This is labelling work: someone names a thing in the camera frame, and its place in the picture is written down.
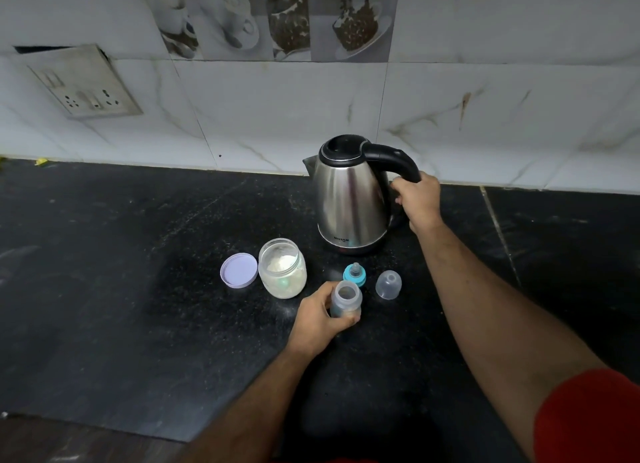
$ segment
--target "right hand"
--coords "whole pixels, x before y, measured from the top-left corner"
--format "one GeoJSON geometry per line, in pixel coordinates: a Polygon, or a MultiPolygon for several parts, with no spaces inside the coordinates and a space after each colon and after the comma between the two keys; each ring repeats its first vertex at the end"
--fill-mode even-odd
{"type": "Polygon", "coordinates": [[[420,182],[412,183],[398,176],[391,188],[400,194],[396,202],[403,206],[414,233],[443,224],[440,216],[440,182],[435,176],[420,172],[420,182]]]}

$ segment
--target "electrical socket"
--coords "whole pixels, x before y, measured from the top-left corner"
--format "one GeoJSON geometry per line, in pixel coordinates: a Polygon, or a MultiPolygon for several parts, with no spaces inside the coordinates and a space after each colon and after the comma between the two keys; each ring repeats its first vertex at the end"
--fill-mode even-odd
{"type": "Polygon", "coordinates": [[[142,111],[96,45],[21,55],[69,118],[131,116],[142,111]]]}

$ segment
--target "jar lid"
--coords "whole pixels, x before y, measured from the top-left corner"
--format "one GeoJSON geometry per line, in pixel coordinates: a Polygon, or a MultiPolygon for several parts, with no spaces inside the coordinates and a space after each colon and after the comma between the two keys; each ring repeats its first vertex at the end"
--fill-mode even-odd
{"type": "Polygon", "coordinates": [[[220,277],[229,288],[246,288],[258,275],[258,261],[246,252],[229,257],[220,268],[220,277]]]}

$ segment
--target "black kettle handle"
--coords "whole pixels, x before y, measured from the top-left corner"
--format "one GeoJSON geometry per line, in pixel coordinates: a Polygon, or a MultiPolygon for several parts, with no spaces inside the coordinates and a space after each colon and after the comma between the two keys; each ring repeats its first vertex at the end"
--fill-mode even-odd
{"type": "Polygon", "coordinates": [[[407,153],[384,144],[363,143],[364,159],[379,171],[391,171],[412,183],[420,181],[420,170],[407,153]]]}
{"type": "Polygon", "coordinates": [[[384,144],[363,143],[362,154],[372,166],[385,195],[385,203],[389,209],[389,228],[403,224],[407,217],[404,209],[396,203],[398,194],[390,187],[384,171],[397,173],[407,181],[418,183],[421,180],[418,166],[404,151],[384,144]]]}

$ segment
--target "kettle base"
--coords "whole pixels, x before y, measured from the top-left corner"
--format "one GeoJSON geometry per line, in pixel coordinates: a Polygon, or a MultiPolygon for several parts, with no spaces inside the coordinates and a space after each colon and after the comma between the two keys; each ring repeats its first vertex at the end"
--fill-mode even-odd
{"type": "Polygon", "coordinates": [[[340,254],[345,254],[347,256],[363,256],[364,254],[370,254],[371,252],[378,249],[383,244],[385,240],[385,236],[387,235],[387,233],[385,232],[381,237],[373,241],[371,244],[367,244],[359,247],[345,247],[342,245],[336,245],[332,241],[324,237],[322,232],[320,232],[319,226],[318,226],[318,234],[320,234],[320,237],[322,238],[322,240],[324,240],[327,244],[329,244],[329,247],[333,251],[339,252],[340,254]]]}

